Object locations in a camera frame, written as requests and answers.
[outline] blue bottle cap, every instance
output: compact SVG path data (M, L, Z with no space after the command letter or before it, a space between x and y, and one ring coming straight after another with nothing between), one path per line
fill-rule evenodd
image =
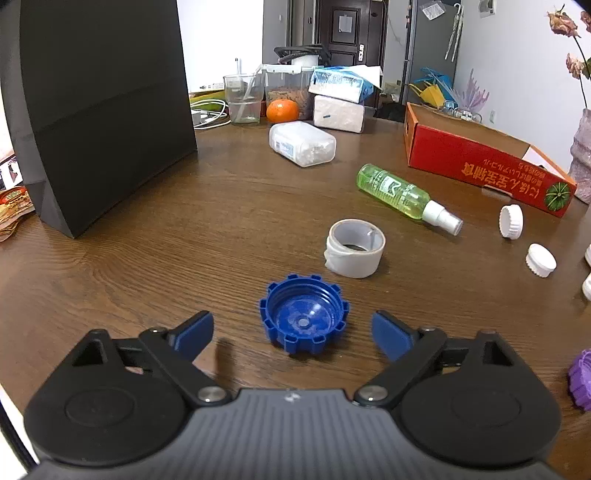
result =
M343 301L338 285L323 282L319 275L291 274L269 284L267 292L259 304L267 338L287 353L317 355L345 329L349 302Z

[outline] white box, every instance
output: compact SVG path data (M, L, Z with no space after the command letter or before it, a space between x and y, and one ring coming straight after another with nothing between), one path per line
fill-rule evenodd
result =
M358 103L322 95L314 99L314 125L317 127L360 134L364 118L365 107Z
M373 89L369 82L351 72L318 68L312 74L309 92L359 103Z

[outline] orange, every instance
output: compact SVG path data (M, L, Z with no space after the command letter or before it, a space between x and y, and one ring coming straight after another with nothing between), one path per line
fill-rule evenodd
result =
M293 100L280 98L267 107L267 118L274 124L295 122L300 117L300 107Z

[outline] tissue box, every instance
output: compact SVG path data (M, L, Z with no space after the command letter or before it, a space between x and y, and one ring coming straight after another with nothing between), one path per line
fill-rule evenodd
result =
M314 71L309 91L361 103L374 92L374 86L360 75L348 71L346 67L327 67Z
M314 125L360 134L363 130L365 107L358 103L336 98L316 96L314 99Z
M541 150L476 122L407 103L408 165L479 187L562 217L577 184Z

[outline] white plastic container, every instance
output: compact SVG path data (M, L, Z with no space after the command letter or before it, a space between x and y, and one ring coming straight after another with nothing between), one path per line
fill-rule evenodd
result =
M365 107L358 103L317 95L314 98L314 125L360 134Z
M269 145L300 167L327 163L336 155L336 138L304 122L273 125Z

